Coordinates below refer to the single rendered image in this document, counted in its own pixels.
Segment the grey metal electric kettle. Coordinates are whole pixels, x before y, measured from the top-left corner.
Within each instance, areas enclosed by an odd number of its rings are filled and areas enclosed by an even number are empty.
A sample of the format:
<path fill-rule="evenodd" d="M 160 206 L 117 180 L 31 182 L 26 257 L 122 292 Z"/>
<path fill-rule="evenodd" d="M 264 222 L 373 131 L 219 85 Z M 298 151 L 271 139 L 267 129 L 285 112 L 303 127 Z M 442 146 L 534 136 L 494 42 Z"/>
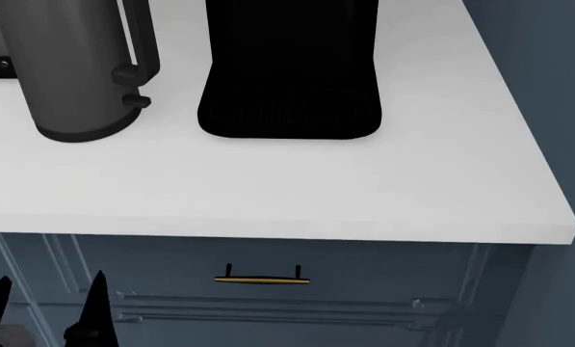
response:
<path fill-rule="evenodd" d="M 151 104 L 139 91 L 161 68 L 149 0 L 0 0 L 0 31 L 45 138 L 107 138 Z"/>

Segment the blue panelled cabinet drawer front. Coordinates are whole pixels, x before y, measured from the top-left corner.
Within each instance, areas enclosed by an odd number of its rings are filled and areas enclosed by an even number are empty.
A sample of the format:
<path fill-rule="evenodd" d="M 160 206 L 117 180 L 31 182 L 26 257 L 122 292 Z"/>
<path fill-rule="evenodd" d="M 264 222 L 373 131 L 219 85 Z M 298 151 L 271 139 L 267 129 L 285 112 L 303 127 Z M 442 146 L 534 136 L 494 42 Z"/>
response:
<path fill-rule="evenodd" d="M 494 347 L 534 248 L 0 233 L 4 320 L 65 347 L 98 271 L 120 347 Z M 309 284 L 215 282 L 301 276 Z"/>

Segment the black coffee machine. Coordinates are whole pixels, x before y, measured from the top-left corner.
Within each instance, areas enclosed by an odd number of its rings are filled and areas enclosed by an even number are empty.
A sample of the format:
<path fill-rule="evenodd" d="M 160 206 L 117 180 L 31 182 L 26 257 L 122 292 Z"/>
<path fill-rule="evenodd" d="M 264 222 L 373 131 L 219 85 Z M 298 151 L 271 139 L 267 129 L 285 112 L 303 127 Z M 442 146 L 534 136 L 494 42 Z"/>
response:
<path fill-rule="evenodd" d="M 205 0 L 212 65 L 197 109 L 225 138 L 376 132 L 379 0 Z"/>

